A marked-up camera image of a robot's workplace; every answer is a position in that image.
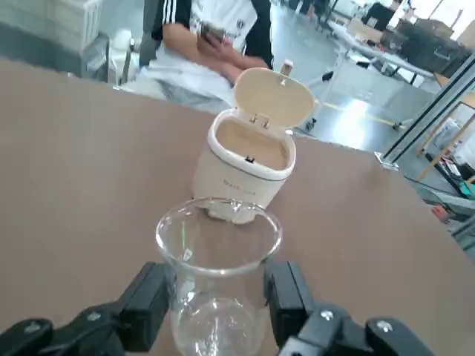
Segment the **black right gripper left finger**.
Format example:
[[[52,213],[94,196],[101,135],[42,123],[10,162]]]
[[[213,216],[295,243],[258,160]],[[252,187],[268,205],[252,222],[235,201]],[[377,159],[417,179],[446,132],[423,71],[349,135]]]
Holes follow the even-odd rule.
[[[2,355],[126,355],[149,352],[170,306],[171,269],[147,262],[115,301],[88,307],[71,322],[23,319],[1,332]]]

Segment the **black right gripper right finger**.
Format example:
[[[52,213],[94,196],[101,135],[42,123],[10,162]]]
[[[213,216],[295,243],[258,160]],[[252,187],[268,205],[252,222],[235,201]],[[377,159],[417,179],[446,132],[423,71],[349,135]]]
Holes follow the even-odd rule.
[[[363,326],[333,303],[316,300],[295,262],[266,268],[264,294],[279,355],[432,355],[405,325],[374,317]]]

